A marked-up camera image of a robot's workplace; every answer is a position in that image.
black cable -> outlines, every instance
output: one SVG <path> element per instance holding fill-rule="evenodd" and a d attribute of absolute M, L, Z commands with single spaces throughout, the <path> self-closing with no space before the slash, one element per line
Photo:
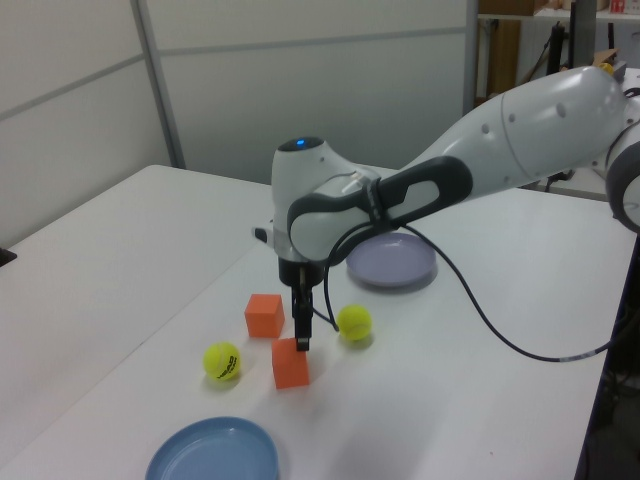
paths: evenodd
<path fill-rule="evenodd" d="M 336 332 L 339 332 L 340 329 L 338 328 L 338 325 L 336 324 L 336 319 L 333 316 L 333 309 L 331 308 L 331 299 L 329 298 L 329 269 L 331 268 L 331 264 L 333 263 L 333 259 L 336 256 L 336 253 L 338 252 L 338 248 L 340 248 L 340 245 L 343 244 L 343 242 L 349 238 L 352 234 L 354 234 L 355 232 L 357 232 L 358 230 L 368 227 L 370 226 L 371 223 L 369 222 L 365 222 L 365 223 L 361 223 L 359 225 L 356 225 L 355 227 L 349 229 L 347 231 L 347 233 L 345 233 L 344 235 L 342 235 L 338 241 L 333 245 L 333 248 L 331 249 L 331 252 L 329 252 L 329 256 L 327 257 L 327 260 L 324 264 L 324 279 L 323 279 L 323 283 L 324 283 L 324 302 L 327 304 L 327 314 L 328 314 L 328 319 L 327 321 L 333 325 L 333 329 Z"/>
<path fill-rule="evenodd" d="M 638 87 L 627 88 L 624 91 L 624 96 L 627 98 L 637 97 L 638 95 L 640 95 L 640 88 Z"/>
<path fill-rule="evenodd" d="M 547 39 L 547 43 L 544 44 L 544 46 L 542 47 L 542 52 L 540 52 L 540 56 L 538 57 L 538 60 L 536 61 L 536 63 L 533 65 L 533 71 L 531 72 L 531 76 L 529 77 L 528 81 L 531 81 L 531 78 L 535 75 L 535 73 L 538 71 L 538 68 L 540 68 L 540 65 L 542 65 L 543 61 L 542 61 L 542 57 L 544 56 L 544 53 L 547 51 L 547 48 L 549 48 L 549 44 L 551 43 L 551 37 L 553 35 L 549 35 L 549 38 Z"/>
<path fill-rule="evenodd" d="M 331 319 L 329 317 L 327 317 L 325 314 L 320 313 L 316 307 L 311 307 L 313 309 L 313 313 L 315 313 L 316 315 L 318 315 L 321 319 L 323 319 L 325 322 L 329 322 L 332 326 L 333 326 L 333 322 L 331 321 Z"/>
<path fill-rule="evenodd" d="M 325 262 L 324 279 L 323 279 L 324 285 L 323 285 L 323 287 L 324 287 L 324 300 L 325 300 L 325 303 L 327 305 L 327 314 L 328 315 L 327 316 L 322 315 L 322 314 L 319 314 L 319 315 L 320 315 L 321 318 L 323 318 L 324 320 L 328 321 L 333 326 L 333 328 L 334 328 L 334 330 L 336 332 L 339 331 L 339 328 L 338 328 L 338 325 L 336 324 L 335 317 L 333 315 L 333 309 L 331 308 L 331 299 L 329 298 L 329 269 L 331 268 L 331 264 L 333 262 L 334 257 L 336 256 L 338 248 L 340 248 L 340 245 L 342 245 L 342 243 L 347 238 L 349 238 L 353 233 L 357 232 L 358 230 L 360 230 L 362 228 L 366 228 L 366 227 L 369 227 L 369 226 L 371 226 L 371 224 L 369 222 L 365 222 L 365 223 L 361 223 L 359 225 L 356 225 L 355 227 L 353 227 L 350 230 L 348 230 L 334 244 L 334 246 L 331 249 L 331 252 L 329 253 L 329 256 L 327 257 L 327 260 Z M 542 356 L 542 355 L 536 355 L 535 353 L 530 353 L 530 352 L 518 347 L 517 345 L 515 345 L 511 341 L 509 341 L 504 335 L 502 335 L 496 329 L 496 327 L 493 326 L 493 324 L 489 321 L 489 319 L 485 315 L 484 311 L 480 307 L 480 304 L 478 303 L 478 301 L 476 300 L 475 295 L 471 291 L 471 288 L 469 287 L 469 284 L 465 280 L 465 278 L 462 275 L 462 273 L 460 272 L 460 270 L 458 270 L 458 267 L 456 267 L 456 265 L 453 263 L 453 261 L 447 256 L 447 254 L 445 254 L 440 249 L 440 247 L 438 247 L 435 243 L 433 243 L 431 240 L 429 240 L 427 237 L 425 237 L 422 233 L 420 233 L 415 228 L 412 228 L 412 227 L 410 227 L 408 225 L 402 225 L 402 228 L 404 228 L 405 230 L 408 230 L 411 233 L 413 233 L 414 235 L 416 235 L 420 240 L 422 240 L 424 243 L 426 243 L 431 248 L 433 248 L 444 259 L 444 261 L 447 262 L 449 267 L 451 267 L 453 272 L 458 277 L 458 280 L 460 281 L 460 283 L 462 284 L 464 290 L 467 292 L 467 295 L 469 296 L 469 300 L 471 300 L 471 303 L 473 304 L 473 306 L 475 307 L 476 311 L 478 312 L 478 315 L 480 315 L 480 318 L 482 318 L 482 321 L 489 328 L 489 330 L 491 330 L 491 332 L 496 337 L 498 337 L 505 345 L 507 345 L 512 350 L 515 350 L 519 354 L 524 355 L 525 357 L 529 357 L 529 358 L 532 358 L 534 360 L 538 360 L 538 361 L 541 361 L 541 362 L 551 362 L 551 363 L 575 362 L 575 361 L 578 361 L 578 360 L 583 360 L 585 358 L 590 358 L 590 357 L 598 355 L 599 353 L 602 353 L 605 350 L 608 350 L 609 348 L 612 348 L 615 345 L 617 345 L 618 343 L 620 343 L 623 339 L 625 339 L 638 326 L 638 324 L 640 324 L 640 310 L 638 310 L 636 312 L 636 314 L 634 315 L 634 317 L 627 323 L 627 325 L 625 327 L 623 327 L 623 329 L 615 337 L 610 339 L 605 344 L 600 345 L 599 347 L 595 348 L 594 350 L 591 350 L 591 351 L 588 351 L 588 352 L 585 352 L 585 353 L 581 353 L 579 355 L 570 355 L 568 357 L 545 357 L 545 356 Z"/>
<path fill-rule="evenodd" d="M 467 281 L 464 279 L 464 277 L 462 276 L 462 273 L 460 273 L 460 270 L 458 270 L 458 268 L 455 266 L 453 261 L 451 261 L 451 259 L 435 243 L 433 243 L 431 240 L 429 240 L 427 237 L 425 237 L 422 233 L 420 233 L 416 229 L 411 228 L 408 225 L 403 225 L 403 228 L 405 228 L 406 230 L 409 230 L 411 233 L 416 235 L 423 242 L 425 242 L 427 245 L 429 245 L 431 248 L 433 248 L 436 252 L 438 252 L 438 254 L 444 259 L 444 261 L 447 262 L 447 264 L 451 267 L 453 272 L 458 277 L 458 280 L 460 280 L 460 283 L 462 284 L 462 286 L 464 287 L 465 291 L 467 292 L 467 295 L 469 296 L 469 299 L 471 300 L 471 303 L 473 303 L 473 306 L 476 308 L 476 311 L 480 315 L 480 318 L 482 318 L 482 320 L 484 321 L 485 325 L 489 328 L 489 330 L 491 330 L 496 337 L 498 337 L 500 340 L 502 340 L 502 342 L 505 345 L 507 345 L 509 348 L 515 350 L 516 352 L 524 355 L 525 357 L 533 358 L 534 360 L 539 360 L 541 362 L 554 362 L 554 363 L 575 362 L 577 360 L 583 360 L 585 358 L 590 358 L 590 357 L 593 357 L 594 355 L 597 355 L 597 354 L 599 354 L 599 353 L 601 353 L 601 352 L 603 352 L 603 351 L 605 351 L 605 350 L 617 345 L 622 339 L 627 337 L 629 335 L 629 333 L 631 331 L 633 331 L 633 329 L 635 327 L 637 327 L 638 323 L 640 323 L 640 311 L 639 311 L 639 312 L 636 312 L 636 315 L 629 321 L 627 326 L 624 327 L 622 329 L 622 331 L 620 333 L 618 333 L 614 338 L 609 340 L 604 345 L 601 345 L 601 346 L 599 346 L 598 348 L 596 348 L 594 350 L 582 353 L 580 355 L 571 355 L 571 356 L 568 356 L 568 357 L 544 357 L 544 356 L 541 356 L 541 355 L 536 355 L 534 353 L 527 352 L 526 350 L 523 350 L 522 348 L 518 347 L 517 345 L 514 345 L 513 343 L 511 343 L 504 335 L 502 335 L 496 329 L 496 327 L 493 326 L 493 324 L 489 321 L 489 319 L 487 318 L 485 313 L 482 311 L 482 308 L 480 308 L 480 305 L 478 304 L 478 301 L 476 300 L 476 297 L 473 295 L 473 292 L 471 292 L 471 289 L 469 288 L 469 285 L 467 284 Z"/>

white table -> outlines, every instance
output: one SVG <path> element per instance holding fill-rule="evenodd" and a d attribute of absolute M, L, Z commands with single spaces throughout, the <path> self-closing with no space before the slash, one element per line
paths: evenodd
<path fill-rule="evenodd" d="M 148 167 L 11 249 L 0 466 L 254 245 L 248 225 L 269 218 L 269 192 Z"/>
<path fill-rule="evenodd" d="M 225 199 L 239 203 L 242 194 L 251 208 L 268 204 L 268 191 L 254 189 L 230 185 Z M 226 224 L 219 235 L 240 241 L 250 220 Z M 169 225 L 179 221 L 166 216 Z M 608 339 L 635 236 L 607 204 L 511 190 L 415 225 L 450 254 L 496 327 L 523 348 L 567 355 Z M 172 433 L 219 415 L 267 429 L 281 480 L 573 477 L 604 355 L 571 364 L 519 356 L 482 324 L 442 261 L 434 283 L 402 295 L 363 290 L 340 265 L 331 272 L 334 307 L 366 305 L 373 344 L 350 350 L 316 320 L 312 384 L 276 391 L 270 342 L 246 334 L 242 312 L 256 292 L 289 294 L 263 245 L 80 398 L 0 479 L 144 478 Z M 283 337 L 292 335 L 289 318 Z M 243 353 L 241 378 L 227 388 L 211 386 L 200 363 L 220 340 Z"/>

lavender plate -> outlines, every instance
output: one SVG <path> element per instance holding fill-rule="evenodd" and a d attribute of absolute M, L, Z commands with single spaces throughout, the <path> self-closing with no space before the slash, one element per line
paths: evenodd
<path fill-rule="evenodd" d="M 376 287 L 426 286 L 437 274 L 436 254 L 415 235 L 385 233 L 354 248 L 347 269 L 356 280 Z"/>

blue plate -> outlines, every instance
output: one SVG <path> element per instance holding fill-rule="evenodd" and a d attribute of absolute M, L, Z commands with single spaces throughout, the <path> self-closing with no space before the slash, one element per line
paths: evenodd
<path fill-rule="evenodd" d="M 267 432 L 236 417 L 183 428 L 156 452 L 146 480 L 276 480 L 278 454 Z"/>

plate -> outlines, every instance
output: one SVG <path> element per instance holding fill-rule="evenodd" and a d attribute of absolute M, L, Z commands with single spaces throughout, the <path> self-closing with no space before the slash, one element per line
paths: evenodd
<path fill-rule="evenodd" d="M 347 269 L 356 280 L 376 287 L 427 284 L 437 273 L 436 254 L 415 235 L 385 233 L 354 248 Z"/>
<path fill-rule="evenodd" d="M 183 428 L 156 452 L 146 480 L 276 480 L 278 454 L 267 432 L 236 417 Z"/>

